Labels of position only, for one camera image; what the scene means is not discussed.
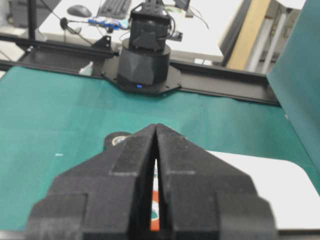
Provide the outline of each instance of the cable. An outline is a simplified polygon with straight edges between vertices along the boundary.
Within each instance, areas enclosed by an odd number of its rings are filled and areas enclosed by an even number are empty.
[[[206,25],[206,28],[210,30],[208,23],[207,23],[202,17],[196,15],[195,12],[192,11],[190,8],[189,8],[189,11],[190,11],[196,18],[200,19],[200,20]]]
[[[100,12],[100,8],[101,8],[101,4],[102,4],[102,0],[100,0],[100,3],[99,3],[99,8],[98,8],[98,11],[96,11],[96,15],[95,15],[95,18],[98,17],[99,15],[99,12]]]
[[[124,36],[124,35],[127,35],[127,34],[129,34],[130,33],[130,31],[126,31],[124,34],[122,34],[120,37],[119,37],[119,40],[122,42],[123,40],[122,40],[122,37]]]
[[[61,18],[54,13],[54,11],[45,3],[44,0],[40,0],[42,2],[42,4],[49,10],[49,12],[51,12],[53,15],[55,15],[59,20],[61,20]]]
[[[174,35],[174,33],[175,33],[175,31],[176,31],[176,21],[175,21],[175,19],[174,19],[172,16],[170,16],[170,18],[171,18],[171,20],[172,20],[172,22],[173,22],[173,28],[172,28],[171,34],[169,34],[169,35],[166,36],[166,37],[157,38],[157,40],[170,39],[170,38]]]
[[[102,37],[104,37],[104,34],[100,31],[100,28],[98,25],[95,25],[96,26],[96,29],[98,29],[99,33],[101,34]]]
[[[0,54],[5,56],[5,58],[8,59],[10,62],[13,62],[13,60],[7,54],[5,54],[3,51],[0,50]]]
[[[193,10],[195,10],[200,15],[200,17],[203,18],[201,12],[198,9],[196,9],[195,7],[193,7],[191,5],[189,5],[189,8],[192,8]]]
[[[51,12],[53,15],[55,15],[60,21],[63,19],[63,18],[59,17],[57,14],[55,14],[54,11],[45,3],[44,0],[40,0],[40,1],[49,10],[49,12]],[[79,32],[76,32],[73,28],[69,27],[68,23],[66,24],[66,29],[68,29],[72,34],[78,35],[81,39],[83,39],[85,42],[90,44],[90,46],[93,45],[92,42],[90,42],[88,39],[84,38]]]

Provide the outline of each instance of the metal bracket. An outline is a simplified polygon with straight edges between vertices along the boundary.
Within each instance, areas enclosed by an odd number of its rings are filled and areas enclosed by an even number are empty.
[[[102,38],[100,38],[98,41],[96,41],[92,47],[94,48],[107,48],[107,49],[111,49],[111,36],[103,36]]]

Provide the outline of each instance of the blue object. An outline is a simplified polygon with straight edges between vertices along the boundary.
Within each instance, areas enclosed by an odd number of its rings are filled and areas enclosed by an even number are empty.
[[[116,21],[116,23],[107,23],[106,21],[97,21],[94,19],[88,19],[89,24],[95,24],[95,25],[100,25],[105,28],[113,28],[114,30],[119,30],[122,29],[123,26],[119,21]]]

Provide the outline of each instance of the white desk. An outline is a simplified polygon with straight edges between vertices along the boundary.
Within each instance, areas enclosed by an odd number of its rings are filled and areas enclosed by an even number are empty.
[[[270,49],[268,51],[268,54],[266,55],[263,67],[262,67],[262,74],[266,74],[269,69],[269,65],[271,63],[272,57],[275,53],[275,49],[277,46],[277,43],[279,41],[280,35],[285,27],[286,21],[288,19],[288,9],[297,9],[301,10],[306,2],[306,0],[276,0],[280,5],[283,6],[283,10],[278,22],[278,25],[276,27],[274,37],[272,39]]]
[[[130,9],[137,6],[143,0],[132,0]],[[171,47],[171,58],[184,59],[194,61],[194,59],[205,59],[214,62],[221,62],[223,54],[219,48],[219,44],[223,41],[227,34],[231,23],[236,17],[238,10],[241,7],[243,0],[225,0],[225,1],[207,1],[207,0],[194,0],[191,5],[198,9],[203,18],[210,26],[210,30],[206,28],[204,23],[198,18],[185,18],[183,13],[172,13],[176,21],[176,29],[183,33],[182,42],[168,40],[167,44]],[[86,21],[88,18],[76,17],[67,13],[68,7],[72,5],[84,5],[93,15],[95,15],[99,8],[100,0],[62,0],[54,9],[54,12],[59,17],[66,17],[69,20]],[[72,27],[82,27],[81,35],[94,43],[101,38],[101,34],[95,26],[90,26],[84,23],[73,23]],[[50,14],[48,18],[40,26],[39,31],[49,40],[64,41],[64,31],[61,29],[59,20]],[[121,46],[120,37],[126,31],[115,30],[112,34],[113,50],[117,50]],[[68,31],[65,33],[65,40],[68,43],[89,45],[83,41],[79,36],[70,34]]]

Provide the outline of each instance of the green table surface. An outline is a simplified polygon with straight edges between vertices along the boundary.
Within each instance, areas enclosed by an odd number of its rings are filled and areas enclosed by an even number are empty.
[[[106,135],[151,123],[206,150],[292,161],[320,192],[280,107],[180,91],[142,96],[100,79],[13,67],[0,80],[0,229],[23,230],[53,178],[100,153]]]

